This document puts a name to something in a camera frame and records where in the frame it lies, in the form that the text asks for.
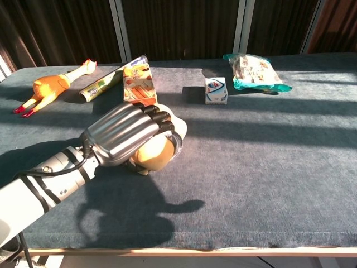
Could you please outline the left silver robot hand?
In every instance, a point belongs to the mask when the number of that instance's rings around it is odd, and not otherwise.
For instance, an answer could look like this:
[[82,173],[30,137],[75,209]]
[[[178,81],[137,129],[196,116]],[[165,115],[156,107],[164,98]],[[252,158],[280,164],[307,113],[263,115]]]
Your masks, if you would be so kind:
[[171,115],[156,105],[123,102],[87,127],[80,137],[99,165],[110,167],[126,162],[152,137],[174,129]]

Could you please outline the yellow round plush toy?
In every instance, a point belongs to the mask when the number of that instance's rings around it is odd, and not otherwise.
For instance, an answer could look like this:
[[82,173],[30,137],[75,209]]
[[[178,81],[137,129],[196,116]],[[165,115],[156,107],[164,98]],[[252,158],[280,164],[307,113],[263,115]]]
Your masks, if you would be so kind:
[[174,115],[171,109],[156,103],[160,112],[167,112],[171,116],[173,130],[159,133],[142,145],[127,161],[129,170],[142,175],[150,171],[163,169],[170,161],[178,157],[183,147],[183,139],[187,134],[187,124]]

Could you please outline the orange cardboard snack box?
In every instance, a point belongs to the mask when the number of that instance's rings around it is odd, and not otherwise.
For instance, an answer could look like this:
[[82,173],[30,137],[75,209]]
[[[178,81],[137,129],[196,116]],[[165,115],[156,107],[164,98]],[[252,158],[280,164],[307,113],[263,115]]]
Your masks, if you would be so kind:
[[123,100],[130,103],[141,102],[144,106],[158,103],[148,63],[124,67]]

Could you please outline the cling film roll box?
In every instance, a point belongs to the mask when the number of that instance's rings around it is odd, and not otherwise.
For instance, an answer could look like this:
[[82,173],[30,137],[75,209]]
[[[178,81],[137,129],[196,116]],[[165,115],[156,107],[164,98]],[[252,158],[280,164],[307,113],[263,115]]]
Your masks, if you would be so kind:
[[104,75],[95,82],[89,84],[87,87],[85,87],[79,92],[79,95],[83,98],[85,102],[89,103],[95,98],[97,98],[99,95],[106,92],[111,87],[118,84],[123,79],[124,68],[133,67],[138,64],[145,63],[148,63],[148,58],[145,55],[141,55],[135,58],[134,60],[124,64],[123,66],[114,69],[109,74]]

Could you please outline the yellow rubber chicken toy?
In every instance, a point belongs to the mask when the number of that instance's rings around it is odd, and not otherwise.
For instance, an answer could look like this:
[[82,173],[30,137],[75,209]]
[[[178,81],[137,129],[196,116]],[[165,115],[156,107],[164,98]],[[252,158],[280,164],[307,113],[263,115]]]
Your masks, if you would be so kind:
[[48,104],[52,103],[58,98],[60,94],[68,90],[71,84],[83,75],[91,74],[95,71],[97,62],[87,59],[77,69],[69,73],[62,73],[56,75],[47,75],[36,79],[33,82],[33,95],[32,97],[21,104],[18,108],[14,109],[14,114],[24,112],[29,106],[36,104],[28,112],[22,115],[23,118],[28,118],[34,113],[43,109]]

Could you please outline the small white blue box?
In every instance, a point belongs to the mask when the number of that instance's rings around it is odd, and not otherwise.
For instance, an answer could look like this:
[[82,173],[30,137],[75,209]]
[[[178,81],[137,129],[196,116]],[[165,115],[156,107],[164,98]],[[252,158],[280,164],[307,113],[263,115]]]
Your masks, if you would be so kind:
[[205,78],[205,104],[227,104],[228,90],[224,77]]

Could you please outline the dark brown curtain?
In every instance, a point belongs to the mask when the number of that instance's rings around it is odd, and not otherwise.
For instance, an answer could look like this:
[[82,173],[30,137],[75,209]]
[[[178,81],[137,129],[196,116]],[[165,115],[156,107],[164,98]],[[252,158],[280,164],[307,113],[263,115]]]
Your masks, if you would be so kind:
[[119,63],[111,0],[0,0],[0,56],[28,67]]
[[239,0],[122,0],[131,56],[221,58],[234,46]]
[[247,53],[299,54],[318,0],[255,0]]

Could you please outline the blue grey table cloth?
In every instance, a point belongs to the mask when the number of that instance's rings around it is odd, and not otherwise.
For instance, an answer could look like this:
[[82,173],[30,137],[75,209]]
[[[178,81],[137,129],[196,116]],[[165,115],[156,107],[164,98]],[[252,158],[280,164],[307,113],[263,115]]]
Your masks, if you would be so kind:
[[[357,247],[357,52],[269,60],[291,91],[237,91],[224,59],[151,60],[182,152],[147,176],[97,168],[24,229],[28,247]],[[208,77],[227,104],[205,104]]]

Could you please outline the teal plastic snack bag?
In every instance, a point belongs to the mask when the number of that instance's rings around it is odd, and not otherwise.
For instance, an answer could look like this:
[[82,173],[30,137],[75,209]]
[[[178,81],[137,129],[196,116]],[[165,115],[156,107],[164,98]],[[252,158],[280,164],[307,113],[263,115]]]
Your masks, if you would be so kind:
[[231,53],[223,55],[223,59],[227,60],[232,68],[233,86],[236,90],[289,92],[293,89],[279,78],[267,58],[244,53]]

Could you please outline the reddish brown curtain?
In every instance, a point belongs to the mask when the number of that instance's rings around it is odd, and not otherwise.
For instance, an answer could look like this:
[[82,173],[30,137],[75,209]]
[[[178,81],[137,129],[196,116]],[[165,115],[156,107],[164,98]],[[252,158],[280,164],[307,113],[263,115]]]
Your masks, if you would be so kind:
[[307,52],[357,52],[357,0],[324,0]]

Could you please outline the white window frame post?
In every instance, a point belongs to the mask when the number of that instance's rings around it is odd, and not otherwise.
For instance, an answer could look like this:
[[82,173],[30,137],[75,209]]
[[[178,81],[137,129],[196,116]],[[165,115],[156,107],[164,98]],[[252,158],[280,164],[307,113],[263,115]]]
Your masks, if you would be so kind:
[[255,0],[239,0],[233,53],[246,53],[249,42]]
[[3,57],[0,55],[0,82],[4,81],[11,74],[11,69],[9,68]]
[[313,39],[314,33],[316,31],[316,27],[317,27],[318,21],[319,21],[320,16],[321,16],[321,12],[324,9],[326,1],[327,0],[317,0],[317,2],[316,2],[315,10],[314,10],[313,15],[311,17],[311,21],[310,21],[309,27],[307,29],[304,41],[303,41],[301,49],[300,49],[300,54],[307,54],[308,53],[309,47],[310,47],[310,45],[312,43],[312,39]]
[[129,45],[129,38],[122,0],[109,0],[109,5],[112,14],[121,61],[130,62],[132,60],[132,54]]

